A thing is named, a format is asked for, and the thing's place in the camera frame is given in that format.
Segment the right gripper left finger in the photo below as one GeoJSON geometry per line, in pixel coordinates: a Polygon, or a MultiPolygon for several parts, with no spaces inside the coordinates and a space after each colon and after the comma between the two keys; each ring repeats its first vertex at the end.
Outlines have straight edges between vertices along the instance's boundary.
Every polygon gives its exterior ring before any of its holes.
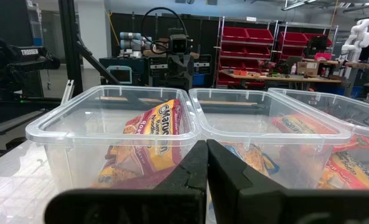
{"type": "Polygon", "coordinates": [[[153,189],[72,189],[46,206],[45,223],[205,223],[208,147],[197,141],[153,189]]]}

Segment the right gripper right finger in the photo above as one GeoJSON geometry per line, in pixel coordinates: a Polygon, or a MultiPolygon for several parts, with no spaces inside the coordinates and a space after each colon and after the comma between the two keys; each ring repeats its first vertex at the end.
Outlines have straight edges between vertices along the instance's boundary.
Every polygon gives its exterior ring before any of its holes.
{"type": "Polygon", "coordinates": [[[288,189],[209,139],[217,223],[369,223],[369,190],[288,189]]]}

